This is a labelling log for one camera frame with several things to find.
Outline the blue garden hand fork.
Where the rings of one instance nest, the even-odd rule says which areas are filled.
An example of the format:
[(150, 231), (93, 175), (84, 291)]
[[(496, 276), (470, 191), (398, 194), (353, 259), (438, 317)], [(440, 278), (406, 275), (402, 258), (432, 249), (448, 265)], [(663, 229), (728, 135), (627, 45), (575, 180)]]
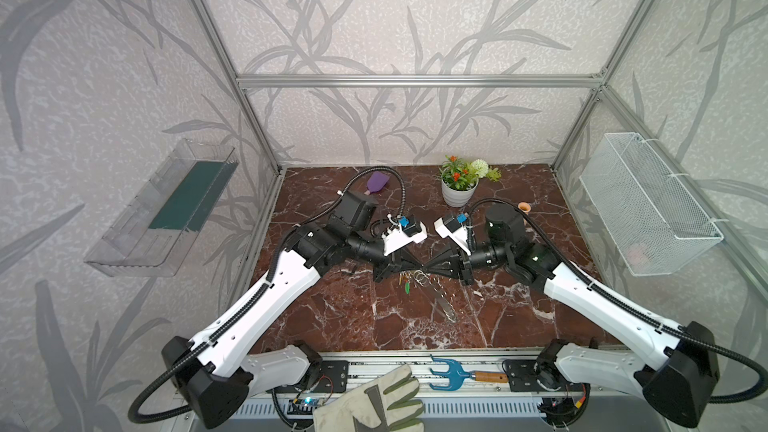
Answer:
[(447, 366), (445, 371), (435, 371), (433, 368), (430, 369), (430, 373), (434, 376), (447, 380), (446, 384), (430, 383), (429, 387), (432, 390), (444, 392), (457, 391), (468, 379), (476, 382), (498, 384), (508, 383), (509, 381), (508, 376), (503, 372), (466, 371), (461, 363), (455, 359), (436, 357), (434, 355), (431, 355), (430, 358), (435, 363), (441, 363)]

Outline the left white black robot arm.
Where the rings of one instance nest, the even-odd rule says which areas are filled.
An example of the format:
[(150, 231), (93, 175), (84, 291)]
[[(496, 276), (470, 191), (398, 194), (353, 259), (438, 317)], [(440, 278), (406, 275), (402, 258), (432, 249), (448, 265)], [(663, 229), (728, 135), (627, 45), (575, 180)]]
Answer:
[(398, 214), (387, 230), (371, 236), (367, 229), (376, 206), (372, 197), (347, 191), (325, 211), (293, 226), (267, 272), (233, 306), (192, 338), (175, 337), (165, 345), (166, 370), (133, 401), (129, 420), (149, 424), (193, 412), (213, 429), (249, 396), (301, 383), (319, 360), (308, 346), (248, 357), (289, 305), (348, 259), (369, 263), (381, 277), (421, 267), (407, 248), (426, 239), (424, 223)]

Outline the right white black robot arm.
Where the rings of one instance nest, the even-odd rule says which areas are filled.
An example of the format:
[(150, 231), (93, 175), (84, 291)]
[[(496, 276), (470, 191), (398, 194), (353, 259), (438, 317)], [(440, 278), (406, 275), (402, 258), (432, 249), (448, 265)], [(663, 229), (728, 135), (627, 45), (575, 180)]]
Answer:
[(626, 351), (601, 350), (554, 339), (536, 359), (541, 386), (603, 386), (642, 398), (665, 419), (696, 427), (709, 404), (746, 402), (767, 390), (765, 367), (716, 345), (712, 332), (683, 326), (645, 309), (583, 272), (516, 205), (484, 199), (487, 241), (476, 242), (471, 212), (437, 219), (437, 234), (451, 244), (425, 272), (474, 282), (480, 268), (497, 269), (562, 303), (617, 338)]

